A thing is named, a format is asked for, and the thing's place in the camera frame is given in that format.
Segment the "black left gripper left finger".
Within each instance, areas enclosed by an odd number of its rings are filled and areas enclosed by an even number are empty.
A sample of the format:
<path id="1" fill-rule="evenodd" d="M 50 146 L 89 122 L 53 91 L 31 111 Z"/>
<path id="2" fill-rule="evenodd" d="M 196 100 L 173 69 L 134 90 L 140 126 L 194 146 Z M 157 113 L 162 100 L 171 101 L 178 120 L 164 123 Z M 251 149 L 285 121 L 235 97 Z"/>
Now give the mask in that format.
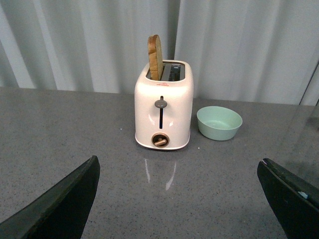
<path id="1" fill-rule="evenodd" d="M 0 224 L 2 239 L 79 239 L 100 177 L 97 156 Z"/>

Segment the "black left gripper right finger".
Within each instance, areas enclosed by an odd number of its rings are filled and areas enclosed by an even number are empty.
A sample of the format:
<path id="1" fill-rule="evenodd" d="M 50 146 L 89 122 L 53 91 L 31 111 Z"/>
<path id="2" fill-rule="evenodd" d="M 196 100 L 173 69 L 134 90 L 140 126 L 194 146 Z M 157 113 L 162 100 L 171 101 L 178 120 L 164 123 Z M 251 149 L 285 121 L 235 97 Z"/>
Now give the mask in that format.
<path id="1" fill-rule="evenodd" d="M 318 188 L 268 158 L 259 162 L 257 176 L 287 238 L 317 239 Z"/>

